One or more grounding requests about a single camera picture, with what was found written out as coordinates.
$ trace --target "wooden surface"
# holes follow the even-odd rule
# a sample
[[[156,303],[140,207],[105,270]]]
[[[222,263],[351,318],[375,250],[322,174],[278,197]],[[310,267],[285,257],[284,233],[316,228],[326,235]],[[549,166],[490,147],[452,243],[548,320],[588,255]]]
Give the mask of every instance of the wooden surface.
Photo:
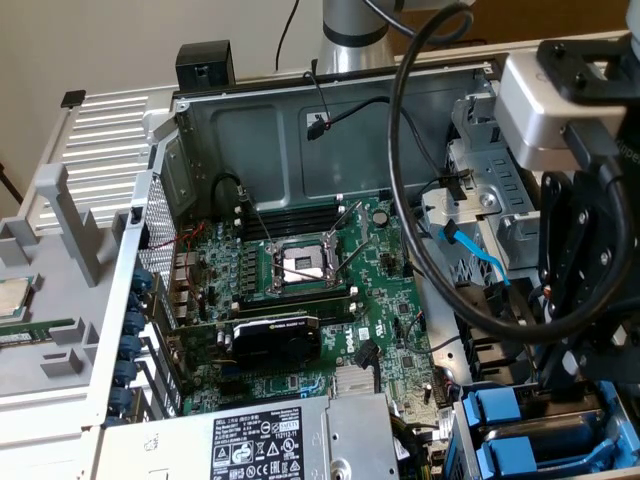
[[[628,5],[628,0],[477,0],[473,27],[465,40],[491,44],[622,30],[627,28]],[[419,28],[431,15],[415,11],[401,18]],[[391,29],[395,54],[404,53],[407,42]]]

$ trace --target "white wall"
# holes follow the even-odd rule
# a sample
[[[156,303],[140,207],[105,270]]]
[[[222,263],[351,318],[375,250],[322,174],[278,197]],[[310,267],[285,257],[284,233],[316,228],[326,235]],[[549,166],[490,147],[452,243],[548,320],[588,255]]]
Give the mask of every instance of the white wall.
[[[176,83],[183,43],[230,39],[237,77],[274,70],[294,0],[0,0],[0,162],[25,192],[60,100]],[[309,65],[322,1],[301,0],[280,68]],[[0,218],[17,205],[0,185]]]

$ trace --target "motherboard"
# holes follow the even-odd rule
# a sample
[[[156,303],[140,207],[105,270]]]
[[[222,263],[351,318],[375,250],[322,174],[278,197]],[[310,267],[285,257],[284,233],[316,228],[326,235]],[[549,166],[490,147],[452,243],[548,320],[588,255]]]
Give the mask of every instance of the motherboard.
[[[385,193],[183,229],[167,343],[185,415],[378,390],[406,422],[436,423],[431,358],[404,341],[422,311]],[[419,320],[408,342],[425,349]],[[358,362],[371,348],[379,373]]]

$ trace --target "power supply label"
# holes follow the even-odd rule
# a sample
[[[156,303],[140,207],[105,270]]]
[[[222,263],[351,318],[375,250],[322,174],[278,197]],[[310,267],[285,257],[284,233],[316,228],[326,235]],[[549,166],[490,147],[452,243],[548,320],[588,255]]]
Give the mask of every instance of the power supply label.
[[[219,418],[211,480],[301,480],[302,450],[300,407]]]

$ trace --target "green circuit board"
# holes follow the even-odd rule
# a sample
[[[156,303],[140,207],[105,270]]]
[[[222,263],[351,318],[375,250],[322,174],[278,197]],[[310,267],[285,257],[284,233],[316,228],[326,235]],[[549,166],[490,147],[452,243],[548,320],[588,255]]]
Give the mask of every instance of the green circuit board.
[[[234,295],[255,301],[274,296],[269,291],[272,257],[265,250],[268,242],[238,242],[232,225],[221,224],[204,228],[189,245],[203,265],[206,264],[194,287],[206,292],[213,286],[215,301],[207,304],[205,316],[196,305],[188,306],[184,326],[172,334],[180,338],[195,379],[193,393],[184,401],[184,414],[237,407],[261,399],[331,394],[336,369],[354,365],[355,352],[363,342],[372,339],[382,352],[381,387],[390,406],[408,422],[434,423],[435,402],[424,401],[424,385],[432,381],[431,359],[405,349],[394,329],[394,319],[406,328],[421,311],[414,277],[405,276],[407,272],[403,269],[400,226],[391,215],[390,202],[379,201],[378,197],[353,198],[341,205],[348,209],[358,201],[361,204],[337,231],[340,261],[367,240],[365,247],[341,272],[345,283],[357,287],[357,296],[349,297],[347,293],[344,298],[302,302],[247,314],[248,318],[299,313],[338,319],[334,324],[321,327],[320,358],[303,368],[296,365],[277,371],[242,371],[220,358],[215,347],[217,330],[239,321],[237,315],[232,318]],[[385,226],[374,225],[375,212],[386,214]],[[318,235],[296,236],[296,245],[317,242]],[[287,294],[295,293],[296,288],[308,289],[309,286],[288,288]],[[418,348],[428,348],[427,336],[419,327],[410,334],[409,340]]]

